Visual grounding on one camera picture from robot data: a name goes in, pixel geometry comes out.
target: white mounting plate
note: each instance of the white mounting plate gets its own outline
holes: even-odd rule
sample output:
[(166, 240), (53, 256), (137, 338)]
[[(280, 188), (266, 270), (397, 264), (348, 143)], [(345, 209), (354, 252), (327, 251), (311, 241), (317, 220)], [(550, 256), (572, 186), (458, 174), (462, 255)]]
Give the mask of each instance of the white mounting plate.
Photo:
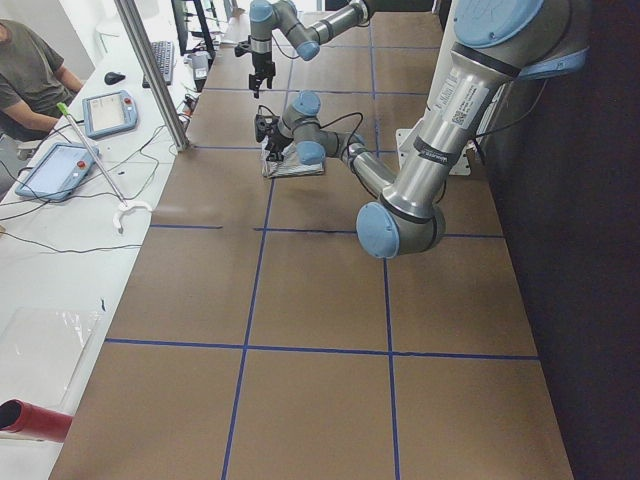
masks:
[[(402, 128), (402, 129), (396, 130), (396, 145), (398, 149), (398, 164), (400, 165), (400, 168), (402, 168), (402, 165), (404, 164), (404, 159), (406, 158), (408, 153), (411, 151), (410, 149), (413, 148), (413, 141), (418, 135), (418, 131), (421, 125), (422, 125), (422, 119), (418, 122), (418, 124), (415, 127), (413, 127), (413, 129)], [(460, 159), (458, 160), (458, 163), (456, 163), (453, 166), (453, 168), (449, 172), (449, 175), (464, 175), (464, 176), (471, 175), (471, 167), (469, 166), (469, 160), (467, 160), (467, 157), (465, 157), (464, 154), (460, 154)]]

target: black mouse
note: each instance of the black mouse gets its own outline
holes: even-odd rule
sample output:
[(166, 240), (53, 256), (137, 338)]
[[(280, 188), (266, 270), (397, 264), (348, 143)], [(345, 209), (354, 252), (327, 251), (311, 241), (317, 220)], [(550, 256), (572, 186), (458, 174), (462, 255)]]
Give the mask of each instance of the black mouse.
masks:
[(104, 76), (104, 83), (106, 83), (107, 85), (113, 85), (120, 82), (121, 80), (124, 80), (125, 78), (126, 77), (121, 73), (107, 72), (107, 74)]

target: black wall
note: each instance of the black wall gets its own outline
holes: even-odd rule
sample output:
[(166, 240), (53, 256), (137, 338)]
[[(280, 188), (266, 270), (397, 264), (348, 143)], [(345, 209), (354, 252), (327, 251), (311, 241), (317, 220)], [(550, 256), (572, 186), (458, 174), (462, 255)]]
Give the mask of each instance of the black wall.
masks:
[(594, 1), (586, 68), (549, 81), (518, 148), (487, 142), (576, 480), (640, 479), (639, 9)]

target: metal pole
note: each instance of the metal pole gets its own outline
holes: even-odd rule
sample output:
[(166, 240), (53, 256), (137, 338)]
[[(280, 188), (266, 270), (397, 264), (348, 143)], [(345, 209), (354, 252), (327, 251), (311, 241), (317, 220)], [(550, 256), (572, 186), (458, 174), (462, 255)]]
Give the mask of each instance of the metal pole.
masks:
[(151, 92), (160, 109), (164, 123), (169, 129), (171, 137), (173, 137), (176, 148), (181, 152), (189, 146), (189, 140), (187, 140), (187, 136), (184, 133), (182, 122), (176, 113), (167, 85), (164, 83), (160, 69), (151, 51), (151, 43), (144, 29), (138, 8), (134, 0), (114, 1), (124, 24), (124, 29), (129, 36), (136, 57), (138, 57), (138, 62), (149, 81)]

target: red cylinder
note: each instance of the red cylinder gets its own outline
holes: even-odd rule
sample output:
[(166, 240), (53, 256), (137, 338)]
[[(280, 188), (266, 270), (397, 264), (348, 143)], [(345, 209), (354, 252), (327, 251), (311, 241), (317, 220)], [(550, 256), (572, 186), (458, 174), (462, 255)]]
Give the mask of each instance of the red cylinder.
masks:
[(0, 431), (20, 433), (52, 442), (64, 442), (73, 417), (21, 400), (0, 405)]

